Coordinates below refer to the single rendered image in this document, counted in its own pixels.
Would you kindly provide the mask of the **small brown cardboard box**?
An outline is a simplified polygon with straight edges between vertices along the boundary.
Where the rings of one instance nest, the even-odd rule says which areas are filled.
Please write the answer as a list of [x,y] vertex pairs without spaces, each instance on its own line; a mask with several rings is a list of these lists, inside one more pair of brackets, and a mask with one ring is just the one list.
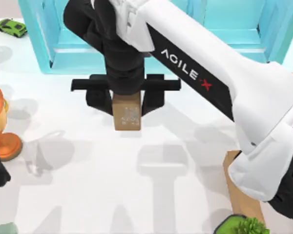
[[113,94],[112,111],[116,131],[141,129],[141,93],[133,95]]

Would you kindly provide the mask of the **light blue rack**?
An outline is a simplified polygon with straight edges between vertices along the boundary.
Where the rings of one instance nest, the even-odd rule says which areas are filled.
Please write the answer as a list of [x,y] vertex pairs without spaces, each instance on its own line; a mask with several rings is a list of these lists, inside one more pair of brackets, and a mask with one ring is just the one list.
[[[68,0],[19,0],[43,73],[104,73],[103,56],[63,23]],[[171,0],[243,56],[266,62],[259,22],[266,0]]]

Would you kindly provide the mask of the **orange trophy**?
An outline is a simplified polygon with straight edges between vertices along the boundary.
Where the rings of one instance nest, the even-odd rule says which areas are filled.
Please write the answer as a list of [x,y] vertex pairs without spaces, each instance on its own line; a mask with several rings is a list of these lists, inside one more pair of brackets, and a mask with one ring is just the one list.
[[8,102],[0,89],[0,159],[9,161],[17,157],[22,150],[21,138],[14,133],[5,133],[7,125]]

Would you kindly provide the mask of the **green toy car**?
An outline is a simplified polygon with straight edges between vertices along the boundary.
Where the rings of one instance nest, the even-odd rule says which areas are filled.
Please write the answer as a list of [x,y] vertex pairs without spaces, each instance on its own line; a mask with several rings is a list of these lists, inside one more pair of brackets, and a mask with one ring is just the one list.
[[27,34],[27,28],[24,23],[13,19],[2,19],[0,20],[0,32],[9,34],[16,38],[22,38]]

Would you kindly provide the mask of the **green plant in black pot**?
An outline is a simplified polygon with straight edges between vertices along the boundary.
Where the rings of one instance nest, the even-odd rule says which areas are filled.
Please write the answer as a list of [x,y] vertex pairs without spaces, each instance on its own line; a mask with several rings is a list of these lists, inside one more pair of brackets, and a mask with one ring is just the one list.
[[232,214],[215,228],[213,234],[270,234],[270,230],[255,217]]

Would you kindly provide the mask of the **pale green object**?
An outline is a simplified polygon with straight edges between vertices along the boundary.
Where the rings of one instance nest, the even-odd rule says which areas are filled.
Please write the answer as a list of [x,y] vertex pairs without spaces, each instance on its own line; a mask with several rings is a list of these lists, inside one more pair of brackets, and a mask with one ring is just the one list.
[[0,234],[18,234],[18,228],[13,222],[0,224]]

